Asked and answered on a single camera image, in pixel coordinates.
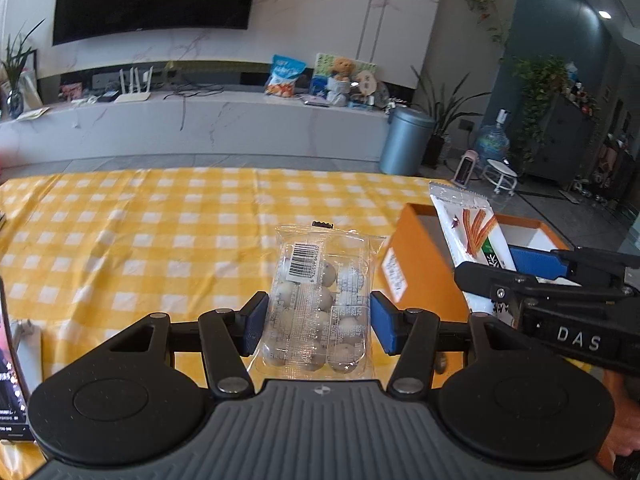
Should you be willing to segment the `person's right hand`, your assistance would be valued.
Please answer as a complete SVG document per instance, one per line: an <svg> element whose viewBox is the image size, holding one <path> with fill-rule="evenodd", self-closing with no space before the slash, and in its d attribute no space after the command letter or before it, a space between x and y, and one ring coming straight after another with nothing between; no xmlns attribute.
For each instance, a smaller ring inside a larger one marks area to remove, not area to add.
<svg viewBox="0 0 640 480"><path fill-rule="evenodd" d="M603 383L614 400L615 417L597 462L612 472L617 456L629 456L639 449L639 404L628 396L623 375L606 370Z"/></svg>

